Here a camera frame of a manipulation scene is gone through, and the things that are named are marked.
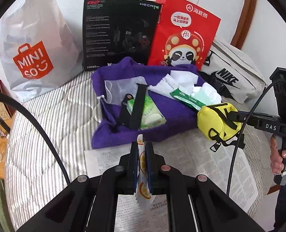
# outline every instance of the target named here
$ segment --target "yellow pouch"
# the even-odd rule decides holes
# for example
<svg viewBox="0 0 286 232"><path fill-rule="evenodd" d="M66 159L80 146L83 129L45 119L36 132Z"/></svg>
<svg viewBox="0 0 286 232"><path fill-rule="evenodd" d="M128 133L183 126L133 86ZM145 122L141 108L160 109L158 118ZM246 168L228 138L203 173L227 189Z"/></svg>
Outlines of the yellow pouch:
<svg viewBox="0 0 286 232"><path fill-rule="evenodd" d="M227 118L230 111L238 110L230 103L202 106L198 112L198 128L209 140L226 146L224 142L233 138L242 127L242 123Z"/></svg>

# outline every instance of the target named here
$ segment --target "black strap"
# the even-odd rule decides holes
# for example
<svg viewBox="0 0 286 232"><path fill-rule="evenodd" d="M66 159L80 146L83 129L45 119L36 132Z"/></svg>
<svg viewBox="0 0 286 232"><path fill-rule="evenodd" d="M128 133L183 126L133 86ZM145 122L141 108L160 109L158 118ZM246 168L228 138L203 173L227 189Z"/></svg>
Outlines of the black strap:
<svg viewBox="0 0 286 232"><path fill-rule="evenodd" d="M143 84L137 84L137 85L138 85L138 91L136 93L136 99L134 100L133 110L129 121L129 128L133 130L138 130L141 127L145 95L147 90L147 85Z"/></svg>
<svg viewBox="0 0 286 232"><path fill-rule="evenodd" d="M209 65L210 65L210 63L211 63L211 56L212 56L212 54L214 53L214 51L211 51L211 50L210 50L210 52L211 52L211 54L208 55L208 56L205 58L205 61L204 61L204 65L206 65L206 66L209 66Z"/></svg>
<svg viewBox="0 0 286 232"><path fill-rule="evenodd" d="M199 71L199 74L204 79L204 81L208 82L211 86L213 86L216 89L219 95L224 96L226 98L234 99L228 88L222 83L222 80L216 77L216 71L210 75L202 71Z"/></svg>
<svg viewBox="0 0 286 232"><path fill-rule="evenodd" d="M212 106L207 105L207 107L214 110L218 114L218 116L222 119L222 121L224 121L224 123L226 123L227 126L229 126L231 129L236 130L238 128L238 125L235 124L233 121L227 119L227 117L222 113L221 110L215 108L215 106L213 105Z"/></svg>
<svg viewBox="0 0 286 232"><path fill-rule="evenodd" d="M123 101L122 107L120 109L119 118L117 120L117 125L129 126L131 114L128 112L127 104L128 100L132 99L133 96L131 94L126 94Z"/></svg>
<svg viewBox="0 0 286 232"><path fill-rule="evenodd" d="M228 110L227 110L227 108L224 108L224 111L225 111L225 116L228 118Z"/></svg>
<svg viewBox="0 0 286 232"><path fill-rule="evenodd" d="M215 129L213 130L209 130L208 132L208 136L212 139L212 140L216 140L217 142L212 145L210 147L210 150L212 150L213 152L217 152L217 150L219 149L219 147L221 146L221 144L224 146L224 147L228 147L228 146L235 146L236 143L237 143L237 140L233 140L232 142L230 142L229 144L227 144L227 142L225 142L224 140L222 140L221 138L219 138L219 134L215 135L215 136L211 136L210 133L211 131L214 131L216 132ZM241 148L241 149L244 149L245 148L245 143L244 143L244 138L245 138L245 135L244 133L241 135L241 139L240 139L240 142L238 144L238 147Z"/></svg>
<svg viewBox="0 0 286 232"><path fill-rule="evenodd" d="M225 106L228 105L228 103L221 103L221 104L213 104L213 107L219 107L219 106Z"/></svg>

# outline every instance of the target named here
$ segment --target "purple towel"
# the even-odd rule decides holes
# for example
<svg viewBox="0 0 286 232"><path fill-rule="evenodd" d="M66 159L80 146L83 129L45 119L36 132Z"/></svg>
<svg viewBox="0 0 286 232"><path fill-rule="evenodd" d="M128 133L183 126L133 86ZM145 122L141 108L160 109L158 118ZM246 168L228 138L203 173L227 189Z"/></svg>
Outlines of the purple towel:
<svg viewBox="0 0 286 232"><path fill-rule="evenodd" d="M194 65L179 65L176 67L144 66L136 63L130 57L125 57L116 65L99 68L91 77L96 95L106 97L104 80L143 76L148 85L155 86L171 70L184 70L197 74ZM202 86L203 83L204 80L199 76L197 86ZM143 134L146 141L159 142L197 127L197 113L189 107L151 91L149 91L149 96L167 120L165 124L146 130L131 130L123 125L115 127L121 107L107 104L101 99L103 120L93 135L92 148L128 144L136 141L138 134Z"/></svg>

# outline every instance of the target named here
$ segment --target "black product box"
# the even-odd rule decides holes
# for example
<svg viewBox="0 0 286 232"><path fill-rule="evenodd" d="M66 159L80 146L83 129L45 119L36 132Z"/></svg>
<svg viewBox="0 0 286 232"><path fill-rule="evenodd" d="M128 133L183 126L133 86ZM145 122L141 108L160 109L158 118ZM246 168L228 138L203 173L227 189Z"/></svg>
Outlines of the black product box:
<svg viewBox="0 0 286 232"><path fill-rule="evenodd" d="M146 0L85 0L84 70L118 63L126 56L147 64L161 4Z"/></svg>

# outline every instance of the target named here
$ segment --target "miniso shopping bag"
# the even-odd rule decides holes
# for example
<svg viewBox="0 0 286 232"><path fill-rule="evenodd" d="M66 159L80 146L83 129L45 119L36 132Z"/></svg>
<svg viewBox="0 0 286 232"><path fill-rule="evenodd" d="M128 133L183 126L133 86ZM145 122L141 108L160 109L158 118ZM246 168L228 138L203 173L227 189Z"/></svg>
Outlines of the miniso shopping bag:
<svg viewBox="0 0 286 232"><path fill-rule="evenodd" d="M148 65L194 64L201 68L220 18L187 0L156 0L162 4Z"/></svg>
<svg viewBox="0 0 286 232"><path fill-rule="evenodd" d="M79 74L79 54L56 0L16 0L1 19L0 60L23 102Z"/></svg>

